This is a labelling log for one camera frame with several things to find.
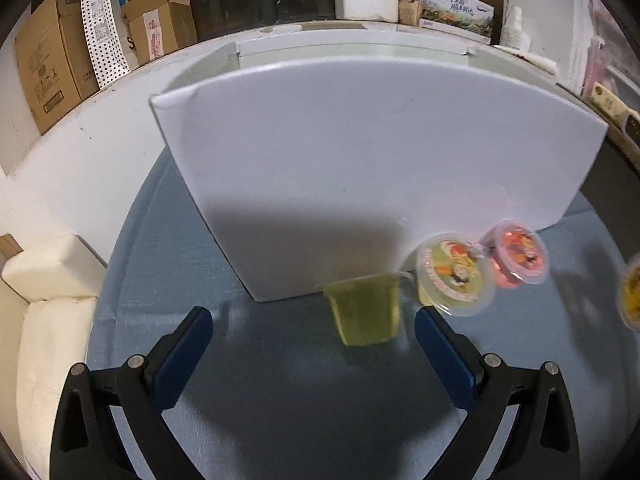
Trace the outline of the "pink jelly cup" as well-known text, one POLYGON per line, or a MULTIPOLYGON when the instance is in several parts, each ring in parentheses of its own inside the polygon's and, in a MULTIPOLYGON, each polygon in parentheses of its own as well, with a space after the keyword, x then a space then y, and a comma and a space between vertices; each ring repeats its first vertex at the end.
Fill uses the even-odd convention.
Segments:
POLYGON ((480 241, 498 287, 538 285, 548 276, 548 250, 539 235, 522 222, 502 220, 480 241))

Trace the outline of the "cartoon lid jelly cup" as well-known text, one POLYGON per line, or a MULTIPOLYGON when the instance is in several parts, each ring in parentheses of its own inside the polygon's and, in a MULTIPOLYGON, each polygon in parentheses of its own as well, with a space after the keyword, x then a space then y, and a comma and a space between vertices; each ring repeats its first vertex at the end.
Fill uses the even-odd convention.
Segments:
POLYGON ((416 250, 416 291, 425 307, 472 316, 495 298, 488 257, 472 240, 454 233, 432 236, 416 250))

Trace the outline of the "pale green jelly cup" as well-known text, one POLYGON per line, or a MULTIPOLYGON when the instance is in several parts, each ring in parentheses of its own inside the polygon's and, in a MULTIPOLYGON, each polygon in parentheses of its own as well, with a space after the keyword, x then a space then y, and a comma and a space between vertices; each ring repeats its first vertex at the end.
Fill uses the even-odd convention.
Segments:
POLYGON ((399 325, 398 274, 363 276, 323 287, 337 333, 347 347, 384 344, 397 336, 399 325))

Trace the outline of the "white cushioned sofa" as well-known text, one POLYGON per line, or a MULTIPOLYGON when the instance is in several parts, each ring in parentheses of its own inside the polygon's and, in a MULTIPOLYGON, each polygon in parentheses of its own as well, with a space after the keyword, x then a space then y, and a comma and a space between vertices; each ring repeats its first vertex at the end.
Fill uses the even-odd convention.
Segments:
POLYGON ((87 359, 106 269, 74 234, 1 260, 1 433, 29 477, 49 477, 58 401, 87 359))

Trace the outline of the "gold lid jelly cup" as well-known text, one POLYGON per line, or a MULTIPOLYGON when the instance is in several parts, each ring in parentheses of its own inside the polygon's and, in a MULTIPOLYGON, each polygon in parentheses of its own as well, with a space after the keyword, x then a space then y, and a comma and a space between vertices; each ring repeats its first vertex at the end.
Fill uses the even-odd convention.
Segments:
POLYGON ((635 254, 620 274, 617 309, 624 323, 638 332, 640 327, 640 256, 635 254))

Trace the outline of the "white cardboard storage box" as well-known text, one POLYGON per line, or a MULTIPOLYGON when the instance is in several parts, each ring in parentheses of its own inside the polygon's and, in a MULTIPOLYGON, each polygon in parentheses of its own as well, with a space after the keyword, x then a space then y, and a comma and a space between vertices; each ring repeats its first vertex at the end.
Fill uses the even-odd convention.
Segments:
POLYGON ((410 266, 430 236, 558 222, 606 135, 585 107, 414 56, 189 66, 152 112, 209 232, 257 301, 410 266))

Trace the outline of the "plastic drawer organizer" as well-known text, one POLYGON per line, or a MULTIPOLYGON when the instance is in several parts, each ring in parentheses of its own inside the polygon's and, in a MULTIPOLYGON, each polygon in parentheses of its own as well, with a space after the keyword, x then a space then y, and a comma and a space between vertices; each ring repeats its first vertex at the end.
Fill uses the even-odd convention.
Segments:
POLYGON ((582 96, 628 136, 639 137, 639 59, 601 0, 589 1, 593 28, 582 96))

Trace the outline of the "white plastic bottle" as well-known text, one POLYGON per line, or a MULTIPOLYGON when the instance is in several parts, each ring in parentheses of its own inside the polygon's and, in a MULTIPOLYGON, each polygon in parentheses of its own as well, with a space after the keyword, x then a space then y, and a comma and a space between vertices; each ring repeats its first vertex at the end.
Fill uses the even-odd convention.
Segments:
POLYGON ((523 50, 526 47, 523 13, 520 6, 514 6, 506 18, 501 31, 500 44, 514 50, 523 50))

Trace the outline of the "large brown cardboard box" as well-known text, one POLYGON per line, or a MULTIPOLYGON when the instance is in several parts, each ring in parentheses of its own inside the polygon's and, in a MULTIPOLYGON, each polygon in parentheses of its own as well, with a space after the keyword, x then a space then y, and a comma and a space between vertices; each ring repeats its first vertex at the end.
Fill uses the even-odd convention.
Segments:
POLYGON ((80 0, 43 0, 18 31, 14 51, 25 98, 40 133, 99 91, 80 0))

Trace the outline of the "open small cardboard box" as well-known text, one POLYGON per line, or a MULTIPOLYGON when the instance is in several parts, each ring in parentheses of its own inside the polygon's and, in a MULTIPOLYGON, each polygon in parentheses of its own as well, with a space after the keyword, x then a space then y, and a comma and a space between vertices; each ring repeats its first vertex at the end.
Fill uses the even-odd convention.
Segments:
POLYGON ((122 17, 140 65, 198 42, 191 0, 131 0, 122 17))

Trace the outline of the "printed landscape carton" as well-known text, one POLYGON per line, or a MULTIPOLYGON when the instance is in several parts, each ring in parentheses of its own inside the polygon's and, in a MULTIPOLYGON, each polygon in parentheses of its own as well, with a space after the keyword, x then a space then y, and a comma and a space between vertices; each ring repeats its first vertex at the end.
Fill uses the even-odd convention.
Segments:
POLYGON ((459 35, 490 44, 495 9, 480 0, 416 0, 421 13, 418 25, 446 32, 454 28, 459 35))

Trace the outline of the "white dotted shopping bag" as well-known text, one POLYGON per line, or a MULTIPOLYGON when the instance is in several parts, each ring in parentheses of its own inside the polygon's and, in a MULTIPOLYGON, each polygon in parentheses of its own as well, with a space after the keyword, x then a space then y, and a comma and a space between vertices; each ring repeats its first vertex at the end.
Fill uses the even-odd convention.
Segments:
POLYGON ((80 0, 82 26, 100 89, 139 67, 129 26, 122 14, 132 0, 80 0))

